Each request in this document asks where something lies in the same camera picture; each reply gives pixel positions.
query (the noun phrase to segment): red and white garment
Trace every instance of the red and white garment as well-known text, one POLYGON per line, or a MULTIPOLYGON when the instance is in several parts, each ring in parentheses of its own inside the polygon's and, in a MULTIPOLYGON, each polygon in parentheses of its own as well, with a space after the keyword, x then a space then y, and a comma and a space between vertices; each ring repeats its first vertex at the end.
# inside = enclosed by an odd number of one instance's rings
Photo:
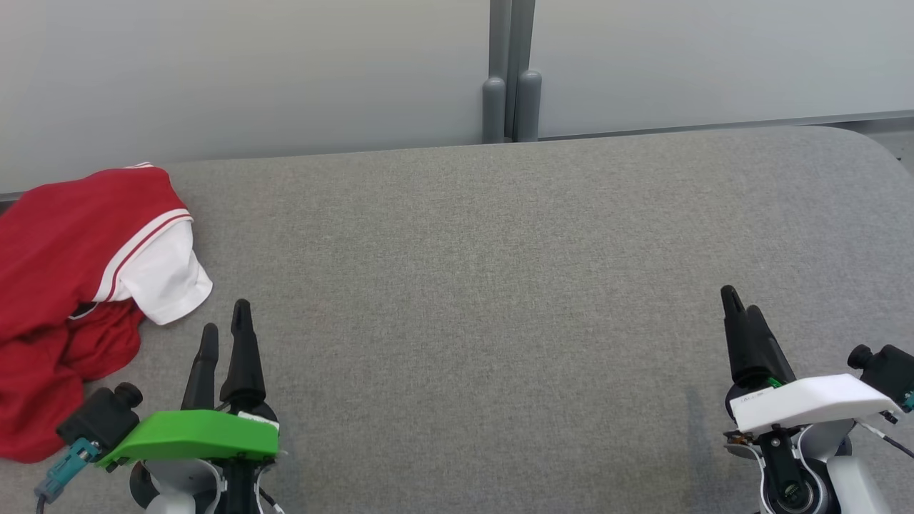
POLYGON ((192 219, 148 163, 25 193, 0 216, 0 457, 36 462, 82 384, 122 368, 137 325, 163 325, 212 289, 192 219))

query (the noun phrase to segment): gray table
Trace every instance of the gray table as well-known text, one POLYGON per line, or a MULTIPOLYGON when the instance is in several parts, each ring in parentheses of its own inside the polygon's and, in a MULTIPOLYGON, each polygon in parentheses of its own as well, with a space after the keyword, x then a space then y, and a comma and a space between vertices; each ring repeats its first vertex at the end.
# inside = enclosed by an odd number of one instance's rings
MULTIPOLYGON (((294 512, 755 510, 728 455, 718 289, 762 307, 798 375, 914 351, 914 180, 826 128, 170 166, 212 296, 104 380, 174 409, 202 326, 248 298, 294 512)), ((230 340, 222 341, 224 377, 230 340)), ((914 444, 914 430, 893 434, 914 444)), ((914 462, 855 450, 895 512, 914 462)), ((46 466, 0 463, 4 512, 46 466)), ((84 473, 48 513, 137 511, 84 473)))

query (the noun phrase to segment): cable connector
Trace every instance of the cable connector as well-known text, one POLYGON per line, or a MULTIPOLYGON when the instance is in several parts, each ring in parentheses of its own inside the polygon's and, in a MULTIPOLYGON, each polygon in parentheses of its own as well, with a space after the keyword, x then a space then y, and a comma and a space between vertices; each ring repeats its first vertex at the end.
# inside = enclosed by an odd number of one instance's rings
POLYGON ((67 454, 48 470, 46 478, 38 487, 35 487, 35 496, 44 498, 47 503, 54 503, 70 480, 82 471, 83 467, 97 460, 99 452, 98 443, 90 443, 85 438, 78 439, 67 454))

